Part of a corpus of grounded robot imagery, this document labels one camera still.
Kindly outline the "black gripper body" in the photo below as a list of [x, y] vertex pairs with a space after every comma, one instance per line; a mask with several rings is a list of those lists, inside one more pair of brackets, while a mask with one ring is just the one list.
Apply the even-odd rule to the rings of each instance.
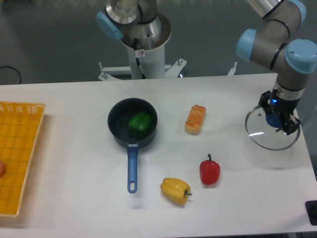
[[278, 96], [278, 90], [267, 91], [265, 99], [265, 119], [270, 126], [299, 126], [300, 120], [294, 116], [299, 99], [285, 100]]

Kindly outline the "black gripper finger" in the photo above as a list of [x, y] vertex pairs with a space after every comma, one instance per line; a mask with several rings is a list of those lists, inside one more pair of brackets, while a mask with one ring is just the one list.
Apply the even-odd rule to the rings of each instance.
[[301, 121], [294, 115], [288, 117], [282, 117], [280, 119], [280, 126], [276, 129], [276, 132], [283, 131], [284, 134], [290, 135], [294, 133], [300, 127]]
[[260, 96], [258, 105], [263, 109], [269, 108], [268, 102], [269, 102], [270, 97], [271, 97], [271, 91], [266, 91], [266, 92], [262, 93]]

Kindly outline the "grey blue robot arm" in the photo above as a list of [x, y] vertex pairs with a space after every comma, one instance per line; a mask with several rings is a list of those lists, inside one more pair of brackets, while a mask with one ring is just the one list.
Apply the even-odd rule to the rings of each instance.
[[[251, 0], [249, 5], [265, 21], [262, 31], [248, 29], [236, 46], [236, 54], [277, 74], [271, 91], [261, 95], [259, 106], [266, 122], [286, 134], [300, 121], [293, 112], [317, 67], [317, 46], [309, 40], [290, 40], [306, 17], [299, 0]], [[165, 44], [171, 35], [168, 19], [157, 11], [154, 0], [109, 0], [96, 16], [100, 28], [127, 49], [134, 79], [176, 77], [184, 63], [165, 68]]]

